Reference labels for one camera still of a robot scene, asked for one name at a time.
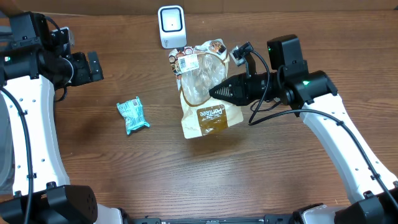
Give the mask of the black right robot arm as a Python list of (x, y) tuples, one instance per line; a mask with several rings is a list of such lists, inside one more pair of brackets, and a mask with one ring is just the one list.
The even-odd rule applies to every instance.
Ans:
[(290, 215), (266, 215), (265, 223), (396, 223), (397, 177), (372, 152), (350, 119), (337, 87), (319, 70), (310, 72), (299, 38), (284, 35), (267, 42), (265, 73), (256, 72), (259, 54), (250, 43), (231, 51), (244, 73), (229, 77), (210, 90), (213, 98), (254, 113), (263, 102), (288, 106), (316, 135), (336, 167), (347, 193), (347, 207), (316, 203)]

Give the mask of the teal snack packet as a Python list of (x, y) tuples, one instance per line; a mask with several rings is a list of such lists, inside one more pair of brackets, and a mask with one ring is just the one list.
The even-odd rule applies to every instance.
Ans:
[(144, 109), (140, 98), (137, 96), (124, 103), (117, 103), (116, 107), (125, 120), (126, 134), (130, 135), (143, 127), (150, 127), (144, 117)]

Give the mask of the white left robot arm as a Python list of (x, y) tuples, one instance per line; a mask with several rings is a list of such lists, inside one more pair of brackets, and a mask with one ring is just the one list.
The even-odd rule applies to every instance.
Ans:
[(14, 155), (13, 198), (1, 203), (8, 223), (127, 223), (119, 208), (99, 204), (86, 185), (72, 185), (60, 156), (55, 92), (103, 79), (96, 52), (72, 53), (69, 28), (23, 12), (1, 29), (1, 94)]

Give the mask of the clear snack bag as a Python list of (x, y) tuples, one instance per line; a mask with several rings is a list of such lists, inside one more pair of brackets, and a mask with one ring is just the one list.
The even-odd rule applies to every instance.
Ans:
[(210, 96), (210, 89), (228, 74), (229, 56), (222, 39), (173, 49), (169, 63), (176, 76), (186, 139), (217, 133), (243, 121), (240, 107)]

